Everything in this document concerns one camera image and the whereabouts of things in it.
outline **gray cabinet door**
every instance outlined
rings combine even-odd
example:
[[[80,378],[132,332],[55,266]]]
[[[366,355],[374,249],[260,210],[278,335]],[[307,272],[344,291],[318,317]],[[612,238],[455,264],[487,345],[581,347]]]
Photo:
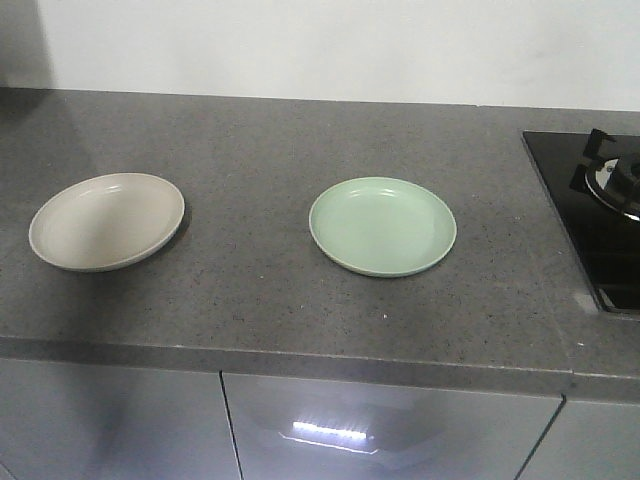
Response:
[[[244,480],[513,480],[560,398],[223,374]]]
[[[638,480],[640,405],[568,401],[522,480]]]
[[[0,359],[17,480],[238,480],[217,374]]]

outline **plate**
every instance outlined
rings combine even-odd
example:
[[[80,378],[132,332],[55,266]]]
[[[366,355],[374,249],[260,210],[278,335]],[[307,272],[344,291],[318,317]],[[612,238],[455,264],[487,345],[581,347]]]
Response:
[[[51,198],[31,221],[29,243],[56,267],[115,270],[159,250],[183,215],[184,198],[172,183],[144,173],[114,173]]]
[[[311,207],[309,229],[333,261],[376,277],[426,270],[456,238],[446,203],[423,187],[385,177],[355,178],[326,190]]]

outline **stovetop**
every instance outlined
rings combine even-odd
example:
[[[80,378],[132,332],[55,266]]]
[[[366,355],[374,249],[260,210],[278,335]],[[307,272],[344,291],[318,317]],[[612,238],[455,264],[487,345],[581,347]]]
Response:
[[[602,157],[640,152],[640,136],[612,138],[602,143]],[[583,155],[589,134],[524,132],[524,139],[600,307],[640,313],[640,222],[589,190],[584,172],[593,161]]]

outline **white wall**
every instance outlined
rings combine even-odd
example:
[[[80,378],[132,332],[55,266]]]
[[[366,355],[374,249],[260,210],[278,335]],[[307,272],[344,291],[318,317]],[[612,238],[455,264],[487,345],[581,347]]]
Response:
[[[2,0],[9,86],[640,111],[638,0]]]

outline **plate rim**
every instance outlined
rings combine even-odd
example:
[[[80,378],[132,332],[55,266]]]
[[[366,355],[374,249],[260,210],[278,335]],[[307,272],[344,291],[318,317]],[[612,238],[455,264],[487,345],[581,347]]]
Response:
[[[406,185],[410,185],[412,188],[417,188],[419,190],[422,190],[424,193],[426,193],[428,196],[434,198],[438,203],[440,203],[443,207],[444,210],[447,212],[447,217],[451,220],[451,225],[453,227],[452,230],[452,235],[451,235],[451,239],[447,244],[447,247],[444,249],[444,251],[434,260],[432,260],[431,262],[424,264],[424,265],[420,265],[417,268],[411,269],[411,270],[396,270],[396,271],[375,271],[375,270],[368,270],[362,267],[358,267],[357,265],[351,264],[343,259],[338,258],[336,255],[332,254],[331,252],[329,252],[320,242],[320,240],[318,239],[316,232],[313,228],[313,218],[314,218],[314,212],[317,209],[317,205],[322,201],[322,199],[324,197],[326,197],[327,195],[329,195],[333,190],[338,189],[339,187],[344,186],[345,184],[349,184],[349,183],[356,183],[356,182],[363,182],[363,181],[372,181],[372,180],[384,180],[384,181],[390,181],[393,183],[402,183],[402,184],[406,184]],[[327,256],[329,257],[331,260],[333,260],[335,263],[337,263],[338,265],[342,266],[343,268],[346,268],[347,270],[351,270],[352,272],[355,273],[359,273],[361,275],[366,275],[366,276],[370,276],[370,277],[381,277],[381,278],[398,278],[398,277],[408,277],[410,275],[415,275],[417,273],[423,272],[431,267],[433,267],[434,265],[436,265],[437,263],[439,263],[444,257],[447,256],[447,254],[451,251],[451,249],[453,248],[453,245],[456,241],[456,238],[458,236],[458,225],[455,219],[455,216],[453,215],[453,212],[451,211],[451,208],[449,207],[449,205],[447,205],[447,203],[442,200],[438,195],[436,195],[435,193],[433,193],[431,190],[418,185],[416,183],[413,182],[409,182],[407,180],[403,180],[401,178],[394,178],[394,177],[381,177],[381,176],[370,176],[370,177],[355,177],[355,178],[350,178],[348,180],[343,180],[341,182],[338,182],[332,186],[330,186],[329,188],[327,188],[326,190],[324,190],[320,195],[318,195],[316,197],[316,199],[314,200],[313,204],[311,205],[311,208],[309,209],[309,231],[311,232],[311,236],[313,237],[314,242],[316,243],[316,245],[318,246],[318,248],[320,248],[320,250]]]
[[[152,178],[156,181],[160,181],[161,183],[165,184],[166,186],[169,187],[170,190],[172,190],[174,193],[176,193],[176,199],[179,200],[179,215],[176,221],[175,225],[172,225],[172,227],[168,230],[168,233],[165,234],[164,236],[162,236],[161,238],[159,238],[158,241],[154,242],[151,246],[149,246],[148,248],[146,248],[145,250],[143,250],[140,253],[137,253],[135,255],[131,255],[128,256],[122,260],[119,260],[117,262],[112,262],[112,263],[107,263],[107,264],[103,264],[103,265],[96,265],[96,266],[91,266],[91,267],[74,267],[74,266],[69,266],[66,265],[64,263],[61,262],[57,262],[53,259],[51,259],[50,257],[48,257],[47,255],[45,255],[42,251],[40,251],[37,246],[34,244],[34,226],[37,222],[37,220],[46,213],[48,208],[51,208],[51,204],[56,201],[57,199],[59,199],[60,197],[64,196],[65,194],[67,194],[70,190],[72,189],[76,189],[78,187],[81,187],[84,184],[87,183],[92,183],[101,179],[105,179],[108,177],[146,177],[146,178]],[[60,192],[56,193],[55,195],[53,195],[51,198],[49,198],[49,200],[47,200],[39,209],[38,211],[34,214],[33,218],[31,219],[31,222],[29,224],[29,246],[31,247],[31,250],[44,262],[53,265],[54,267],[58,267],[61,268],[63,270],[68,270],[68,271],[72,271],[72,272],[107,272],[107,271],[111,271],[111,270],[117,270],[120,268],[124,268],[124,267],[128,267],[129,265],[133,265],[134,263],[140,262],[142,260],[144,260],[145,258],[153,255],[155,252],[157,252],[158,250],[160,250],[164,245],[166,245],[166,243],[171,240],[171,238],[175,235],[175,233],[177,232],[178,228],[180,227],[180,224],[182,223],[182,220],[184,218],[184,213],[185,213],[185,200],[184,200],[184,196],[182,195],[182,192],[180,191],[180,189],[178,187],[176,187],[172,182],[170,182],[169,180],[166,180],[162,177],[159,177],[157,175],[153,175],[150,173],[142,173],[142,172],[115,172],[115,173],[107,173],[105,175],[98,175],[96,177],[91,177],[91,178],[87,178],[85,180],[81,180],[80,182],[74,183],[73,185],[69,185],[68,187],[64,188],[63,190],[61,190]]]

